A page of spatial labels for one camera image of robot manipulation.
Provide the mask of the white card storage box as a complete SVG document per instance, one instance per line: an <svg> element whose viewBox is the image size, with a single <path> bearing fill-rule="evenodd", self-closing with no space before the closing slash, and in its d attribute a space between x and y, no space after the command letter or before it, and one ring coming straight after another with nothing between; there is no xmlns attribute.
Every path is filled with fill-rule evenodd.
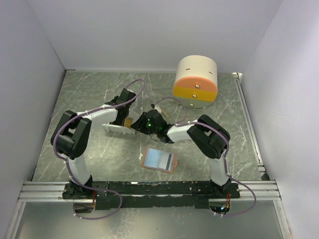
<svg viewBox="0 0 319 239"><path fill-rule="evenodd" d="M129 110L129 114L125 118L131 118L132 124L133 124L138 120L139 115L135 111ZM135 132L136 132L135 129L132 129L131 127L123 126L125 118L123 120L118 120L115 122L103 124L105 131L106 132L118 132L118 133L122 133L122 134L135 134Z"/></svg>

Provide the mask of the pink leather card holder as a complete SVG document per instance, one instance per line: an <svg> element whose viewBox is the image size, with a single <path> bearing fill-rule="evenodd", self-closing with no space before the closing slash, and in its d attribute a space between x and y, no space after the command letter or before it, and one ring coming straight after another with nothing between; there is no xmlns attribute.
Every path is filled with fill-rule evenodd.
<svg viewBox="0 0 319 239"><path fill-rule="evenodd" d="M143 168L172 174L178 166L175 153L147 148L141 162Z"/></svg>

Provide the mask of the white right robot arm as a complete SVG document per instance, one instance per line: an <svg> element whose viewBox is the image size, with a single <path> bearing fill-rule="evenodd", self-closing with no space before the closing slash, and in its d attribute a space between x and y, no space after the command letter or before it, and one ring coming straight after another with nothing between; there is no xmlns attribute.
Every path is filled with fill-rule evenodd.
<svg viewBox="0 0 319 239"><path fill-rule="evenodd" d="M231 136L208 115L201 115L194 121L172 124L167 123L157 110L150 110L142 113L131 128L143 134L155 134L162 143L192 140L210 159L212 194L222 198L228 193L231 179L227 175L226 163Z"/></svg>

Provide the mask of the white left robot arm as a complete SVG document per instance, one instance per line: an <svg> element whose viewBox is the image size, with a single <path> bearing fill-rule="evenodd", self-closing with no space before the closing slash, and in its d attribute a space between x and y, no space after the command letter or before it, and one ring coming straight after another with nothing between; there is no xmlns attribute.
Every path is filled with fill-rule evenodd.
<svg viewBox="0 0 319 239"><path fill-rule="evenodd" d="M101 107L87 112L65 111L51 137L54 153L63 158L69 171L69 183L62 194L64 199L89 198L93 193L93 178L89 173L84 152L90 131L103 126L106 132L134 134L131 124L138 114L130 109L137 95L124 88L119 96Z"/></svg>

